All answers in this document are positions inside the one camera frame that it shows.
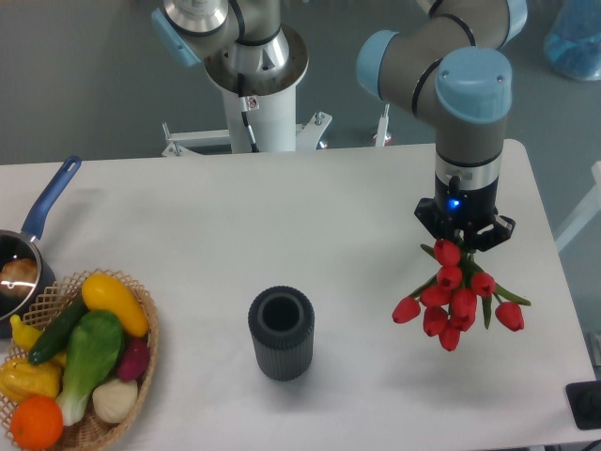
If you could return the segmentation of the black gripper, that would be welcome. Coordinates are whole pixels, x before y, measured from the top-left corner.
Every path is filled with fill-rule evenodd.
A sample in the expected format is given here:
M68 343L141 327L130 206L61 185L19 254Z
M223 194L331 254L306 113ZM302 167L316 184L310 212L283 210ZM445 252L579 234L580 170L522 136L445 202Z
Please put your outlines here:
M462 179L449 182L435 177L435 195L419 200L414 214L435 240L457 242L464 232L466 249L486 252L511 239L516 222L495 215L498 179L483 188L463 189Z

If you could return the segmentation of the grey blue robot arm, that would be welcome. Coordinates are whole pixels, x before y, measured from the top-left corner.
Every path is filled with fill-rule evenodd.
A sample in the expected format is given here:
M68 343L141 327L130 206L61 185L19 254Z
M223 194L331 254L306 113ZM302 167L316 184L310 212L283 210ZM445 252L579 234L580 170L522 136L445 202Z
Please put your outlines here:
M361 47L359 84L436 132L435 193L415 214L437 239L487 251L514 221L496 194L512 105L512 68L501 47L527 19L522 1L437 1L409 36L382 30ZM203 64L221 89L236 153L300 148L296 87L308 67L301 36L277 1L165 1L151 16L169 52Z

